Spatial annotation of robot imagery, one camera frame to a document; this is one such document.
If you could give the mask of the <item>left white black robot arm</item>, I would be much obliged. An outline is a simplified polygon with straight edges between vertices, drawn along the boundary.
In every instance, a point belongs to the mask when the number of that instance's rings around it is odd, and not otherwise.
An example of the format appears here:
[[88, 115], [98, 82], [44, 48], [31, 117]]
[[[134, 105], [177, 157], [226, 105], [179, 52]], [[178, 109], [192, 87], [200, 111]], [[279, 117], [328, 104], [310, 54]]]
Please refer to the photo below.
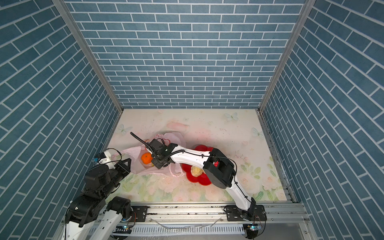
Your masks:
[[73, 200], [66, 212], [62, 240], [85, 240], [104, 207], [107, 207], [104, 217], [91, 240], [107, 240], [121, 220], [132, 219], [134, 213], [129, 199], [114, 197], [106, 203], [107, 197], [131, 172], [131, 161], [130, 158], [117, 161], [112, 167], [107, 163], [100, 164], [86, 173], [85, 190]]

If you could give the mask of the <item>pink plastic bag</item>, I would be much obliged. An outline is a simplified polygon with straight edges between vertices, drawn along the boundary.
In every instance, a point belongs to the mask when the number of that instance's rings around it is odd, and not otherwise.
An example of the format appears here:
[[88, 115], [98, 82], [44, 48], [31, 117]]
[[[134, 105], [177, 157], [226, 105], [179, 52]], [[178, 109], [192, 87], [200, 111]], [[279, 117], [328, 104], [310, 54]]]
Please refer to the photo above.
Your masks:
[[185, 175], [181, 164], [174, 163], [168, 155], [171, 153], [170, 144], [185, 147], [186, 142], [182, 134], [177, 132], [156, 135], [155, 140], [165, 144], [163, 154], [155, 157], [145, 145], [122, 150], [117, 156], [131, 159], [131, 173], [136, 175], [162, 175], [170, 177], [182, 177]]

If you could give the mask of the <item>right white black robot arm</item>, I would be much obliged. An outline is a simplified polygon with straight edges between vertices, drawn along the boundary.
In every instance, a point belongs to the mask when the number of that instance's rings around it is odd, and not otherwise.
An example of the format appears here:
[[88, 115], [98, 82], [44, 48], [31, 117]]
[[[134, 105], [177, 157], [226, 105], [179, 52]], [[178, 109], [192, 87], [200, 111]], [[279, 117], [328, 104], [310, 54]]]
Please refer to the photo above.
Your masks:
[[220, 150], [196, 151], [185, 149], [177, 144], [165, 145], [157, 140], [147, 144], [152, 163], [158, 169], [169, 164], [186, 164], [202, 169], [210, 182], [227, 191], [235, 201], [234, 205], [224, 207], [227, 221], [259, 221], [266, 222], [267, 215], [263, 205], [257, 205], [254, 198], [246, 194], [237, 177], [237, 165]]

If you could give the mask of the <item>orange fake fruit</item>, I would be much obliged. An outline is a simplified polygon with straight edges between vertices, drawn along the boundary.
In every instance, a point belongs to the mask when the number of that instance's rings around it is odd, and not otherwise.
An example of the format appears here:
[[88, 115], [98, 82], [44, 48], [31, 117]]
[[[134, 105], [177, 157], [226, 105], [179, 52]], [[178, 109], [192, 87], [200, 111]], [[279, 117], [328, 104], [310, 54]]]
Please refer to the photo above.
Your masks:
[[145, 165], [149, 165], [152, 163], [153, 157], [151, 153], [144, 153], [141, 156], [141, 161]]

